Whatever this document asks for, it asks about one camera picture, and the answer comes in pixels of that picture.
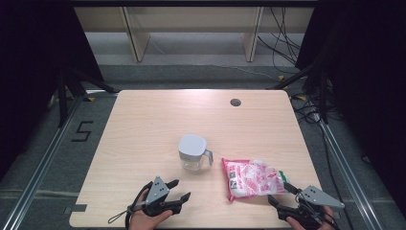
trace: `plastic bag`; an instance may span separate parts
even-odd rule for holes
[[[222,158],[228,178],[228,199],[285,194],[282,171],[267,166],[261,160],[227,160]]]

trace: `black cable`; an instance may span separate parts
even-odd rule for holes
[[[290,56],[292,56],[292,57],[294,56],[297,59],[296,53],[293,51],[293,49],[291,47],[292,45],[289,43],[289,41],[292,42],[294,44],[294,46],[296,46],[299,49],[300,49],[300,46],[297,45],[296,43],[294,43],[286,34],[286,27],[284,25],[284,18],[285,18],[286,8],[282,8],[282,23],[281,24],[279,23],[279,21],[278,21],[276,15],[274,14],[274,11],[273,11],[272,8],[271,8],[271,12],[272,12],[272,15],[273,15],[273,17],[274,17],[274,19],[275,19],[275,21],[276,21],[276,23],[278,25],[279,30],[280,30],[280,34],[277,37],[277,43],[278,43],[278,40],[281,40],[280,39],[281,35],[283,35],[284,41],[285,41],[285,43],[287,45],[287,49],[288,49],[288,52],[289,52]]]
[[[287,59],[290,63],[295,64],[295,60],[292,57],[289,57],[288,55],[282,53],[279,50],[276,50],[274,48],[272,48],[270,45],[268,45],[265,41],[262,40],[262,38],[260,38],[260,36],[258,36],[258,39],[266,46],[266,48],[278,53],[280,56],[284,57],[285,59]]]

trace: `metal frame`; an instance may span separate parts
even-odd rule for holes
[[[45,151],[45,154],[42,157],[41,161],[39,162],[38,166],[36,167],[36,170],[33,176],[31,177],[30,182],[28,183],[27,187],[23,191],[23,194],[18,199],[17,203],[12,209],[2,229],[14,230],[18,229],[18,227],[20,226],[22,220],[27,214],[28,209],[30,208],[31,203],[34,200],[36,191],[41,185],[42,179],[46,175],[49,167],[51,166],[51,163],[53,162],[53,159],[60,147],[63,137],[65,136],[66,130],[71,124],[72,118],[75,115],[75,112],[78,110],[79,105],[82,101],[83,97],[74,98],[73,103],[70,106],[65,123],[57,128],[54,138],[51,141],[51,144]]]

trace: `cord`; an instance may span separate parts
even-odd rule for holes
[[[185,63],[175,63],[175,62],[173,62],[172,60],[170,60],[170,59],[167,57],[167,53],[165,53],[164,51],[162,51],[162,50],[155,44],[155,42],[153,42],[152,40],[150,40],[149,42],[150,42],[159,52],[161,52],[161,54],[165,55],[165,58],[166,58],[170,63],[172,63],[172,64],[175,64],[175,65],[184,64],[184,65],[191,65],[191,66],[203,66],[203,65],[191,64],[191,63],[187,63],[187,62],[185,62]],[[278,80],[278,79],[276,79],[276,78],[274,78],[274,77],[272,77],[272,76],[269,76],[269,75],[267,75],[267,74],[263,74],[263,73],[259,73],[259,72],[253,72],[253,71],[245,70],[245,69],[242,69],[242,68],[236,67],[236,66],[230,66],[230,65],[216,65],[216,64],[208,64],[208,65],[209,65],[209,66],[220,67],[220,68],[237,69],[237,70],[239,70],[239,71],[242,71],[242,72],[245,72],[245,73],[248,73],[248,74],[261,75],[261,76],[265,76],[265,77],[267,77],[267,78],[269,78],[269,79],[271,79],[271,80],[273,80],[273,81],[281,82],[281,80]]]
[[[271,33],[271,35],[274,36],[274,37],[277,39],[277,41],[275,42],[274,48],[271,49],[271,50],[273,51],[273,54],[272,54],[272,61],[273,61],[274,65],[275,65],[275,51],[276,51],[276,47],[277,47],[277,45],[278,45],[278,42],[281,41],[281,42],[283,42],[283,43],[286,44],[287,50],[288,50],[288,52],[289,52],[289,55],[291,56],[291,58],[289,58],[288,60],[289,60],[289,61],[290,61],[290,60],[293,60],[293,62],[291,62],[291,63],[292,63],[292,64],[296,64],[296,59],[297,59],[298,57],[297,57],[295,51],[293,50],[293,48],[296,48],[296,49],[300,50],[300,46],[299,46],[298,44],[296,44],[295,42],[293,42],[293,41],[287,36],[287,34],[286,34],[286,26],[285,26],[285,24],[284,24],[284,19],[285,19],[285,14],[286,14],[286,8],[282,8],[282,23],[281,23],[281,24],[280,24],[278,18],[276,17],[276,15],[275,15],[273,9],[270,8],[270,10],[271,10],[272,15],[273,15],[273,17],[274,17],[274,19],[275,19],[275,21],[276,21],[276,23],[277,23],[277,25],[278,25],[279,30],[280,30],[278,36],[275,36],[274,34]]]

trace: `table top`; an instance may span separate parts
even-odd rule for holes
[[[241,101],[231,105],[232,99]],[[207,140],[214,155],[210,167],[184,170],[178,144],[184,134]],[[290,101],[281,90],[124,90],[106,124],[73,212],[75,227],[123,227],[124,211],[149,181],[179,179],[167,201],[192,192],[182,212],[159,228],[275,228],[278,220],[267,197],[230,202],[221,159],[260,159],[283,171],[298,188],[320,183]],[[297,207],[293,195],[275,195]]]

